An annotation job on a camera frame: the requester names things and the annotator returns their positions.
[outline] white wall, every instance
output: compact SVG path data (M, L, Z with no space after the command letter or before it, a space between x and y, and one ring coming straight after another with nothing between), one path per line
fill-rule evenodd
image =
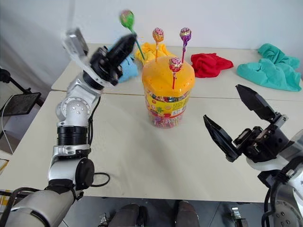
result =
M60 43L68 8L67 0L1 0L0 64L48 91L69 61ZM141 43L153 42L159 26L165 44L181 46L178 33L187 26L189 46L257 49L271 43L303 60L302 0L76 0L73 24L87 42L112 43L127 33L118 20L123 9L135 14Z

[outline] plastic container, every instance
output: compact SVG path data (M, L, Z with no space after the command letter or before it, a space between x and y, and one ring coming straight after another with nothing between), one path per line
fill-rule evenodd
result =
M175 88L172 88L173 76L169 69L171 56L163 56L145 64L142 82L145 102L152 124L161 128L172 128L179 124L186 109L190 90L195 84L194 69L187 62L177 73Z

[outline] red cloth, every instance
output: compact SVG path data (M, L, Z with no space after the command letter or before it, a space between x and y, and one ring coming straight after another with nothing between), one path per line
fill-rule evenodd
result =
M230 60L217 56L216 53L198 53L191 56L195 76L199 78L216 77L221 70L230 69L233 63Z

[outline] orange lollipop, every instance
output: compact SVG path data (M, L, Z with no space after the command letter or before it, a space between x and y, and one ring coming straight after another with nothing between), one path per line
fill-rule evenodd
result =
M153 30L152 36L153 36L153 39L156 41L156 62L157 62L158 49L159 49L158 43L163 41L164 32L161 28L157 27Z

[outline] white table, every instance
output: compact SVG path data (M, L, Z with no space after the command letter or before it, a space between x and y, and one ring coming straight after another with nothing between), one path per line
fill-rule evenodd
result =
M55 107L64 97L65 92L50 92L0 176L0 188L45 188L57 136ZM282 127L286 136L303 128L303 102L269 103L289 116ZM104 94L94 115L89 157L111 181L85 195L262 202L267 188L258 180L259 172L244 156L234 163L225 159L204 126L204 114L232 138L245 128L267 126L239 99L190 98L181 124L164 130L149 123L143 96Z
M103 46L103 44L88 44L89 54ZM181 56L182 47L168 47L168 50ZM195 48L188 47L185 60L191 64L190 56L195 53L217 53L220 57L229 59L233 62L234 67L229 70L222 70L216 78L196 78L196 84L191 92L191 97L210 97L210 98L237 98L239 94L235 89L237 84L248 86L257 91L267 100L288 100L288 101L303 101L303 91L289 92L275 90L256 85L237 75L236 69L240 64L248 62L258 62L261 55L255 50L235 50L235 49L218 49L218 48ZM142 64L136 60L138 65L139 75L141 75ZM74 63L70 62L63 74L53 84L53 90L66 91L69 83L81 72L81 69ZM133 78L127 82L119 84L116 87L107 87L105 93L109 94L127 94L127 95L143 95L143 85L141 76Z

